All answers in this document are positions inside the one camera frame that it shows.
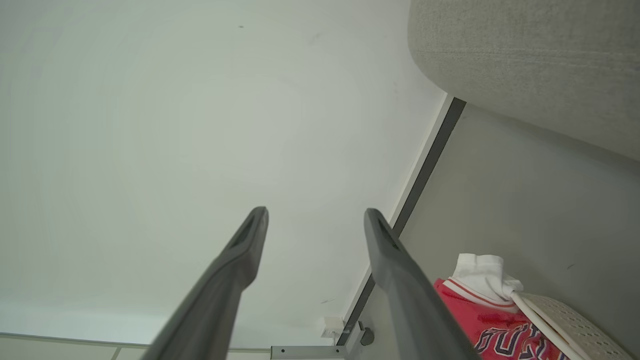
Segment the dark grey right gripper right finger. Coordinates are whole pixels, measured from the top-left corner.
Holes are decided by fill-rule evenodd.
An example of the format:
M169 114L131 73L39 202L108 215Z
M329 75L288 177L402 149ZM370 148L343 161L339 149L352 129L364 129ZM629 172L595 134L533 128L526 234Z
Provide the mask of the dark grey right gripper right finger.
M482 360L382 213L364 214L375 284L386 292L400 360Z

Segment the white wall socket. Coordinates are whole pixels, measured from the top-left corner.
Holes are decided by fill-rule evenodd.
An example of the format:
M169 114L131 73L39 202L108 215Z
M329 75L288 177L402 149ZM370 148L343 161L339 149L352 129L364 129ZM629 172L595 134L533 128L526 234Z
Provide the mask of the white wall socket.
M338 341L345 330L345 321L339 316L323 317L324 328L321 333L322 338L330 338L334 342Z

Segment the grey metal frame leg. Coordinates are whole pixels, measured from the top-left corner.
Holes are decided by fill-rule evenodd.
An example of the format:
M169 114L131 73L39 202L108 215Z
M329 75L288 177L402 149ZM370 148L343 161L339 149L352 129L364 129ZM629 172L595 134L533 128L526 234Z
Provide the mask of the grey metal frame leg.
M342 333L332 329L326 334L332 336L334 345L272 346L270 360L362 360L364 347L375 341L374 331L361 321L346 325Z

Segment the red basketball jersey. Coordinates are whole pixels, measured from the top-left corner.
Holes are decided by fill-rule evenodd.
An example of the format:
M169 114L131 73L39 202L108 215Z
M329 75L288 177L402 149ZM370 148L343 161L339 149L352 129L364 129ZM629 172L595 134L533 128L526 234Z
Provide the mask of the red basketball jersey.
M570 360L516 305L494 307L450 279L434 287L482 360Z

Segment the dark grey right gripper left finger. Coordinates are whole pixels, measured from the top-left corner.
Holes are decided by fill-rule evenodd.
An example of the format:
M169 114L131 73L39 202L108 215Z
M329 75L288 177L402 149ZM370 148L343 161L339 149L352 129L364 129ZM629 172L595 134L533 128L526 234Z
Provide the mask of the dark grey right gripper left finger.
M253 208L141 360L227 359L242 292L258 275L268 226L267 208Z

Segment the white cloth garment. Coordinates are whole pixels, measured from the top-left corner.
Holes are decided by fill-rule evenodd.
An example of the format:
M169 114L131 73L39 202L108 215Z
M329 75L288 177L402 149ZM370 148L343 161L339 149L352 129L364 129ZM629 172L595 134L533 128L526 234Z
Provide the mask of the white cloth garment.
M514 292L521 281L505 272L505 261L497 255L460 253L453 274L445 284L465 299L480 305L506 309L515 305Z

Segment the dark grey baseboard strip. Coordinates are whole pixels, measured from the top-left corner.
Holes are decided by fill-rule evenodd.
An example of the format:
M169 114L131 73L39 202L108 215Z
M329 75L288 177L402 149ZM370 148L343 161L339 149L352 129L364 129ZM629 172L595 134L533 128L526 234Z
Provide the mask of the dark grey baseboard strip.
M422 144L420 153L413 163L402 194L391 214L390 224L396 235L402 234L402 231L407 225L466 104L466 101L452 95L446 95L442 101L435 123L430 128L430 132ZM347 310L344 330L336 340L338 346L345 346L347 344L374 290L375 284L371 275L371 269L368 268L361 281L361 285L359 285L356 291L354 300Z

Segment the grey fabric cushion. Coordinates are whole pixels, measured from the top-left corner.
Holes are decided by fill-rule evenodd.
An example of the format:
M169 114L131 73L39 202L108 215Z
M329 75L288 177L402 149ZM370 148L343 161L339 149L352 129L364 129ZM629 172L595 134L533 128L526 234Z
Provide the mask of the grey fabric cushion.
M411 0L407 43L450 95L640 162L640 0Z

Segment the white perforated laundry basket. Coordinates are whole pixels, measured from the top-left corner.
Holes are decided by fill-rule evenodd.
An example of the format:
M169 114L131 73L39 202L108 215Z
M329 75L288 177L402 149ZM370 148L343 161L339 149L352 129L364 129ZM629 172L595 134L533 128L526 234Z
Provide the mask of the white perforated laundry basket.
M514 292L519 310L570 360L634 360L617 342L562 301Z

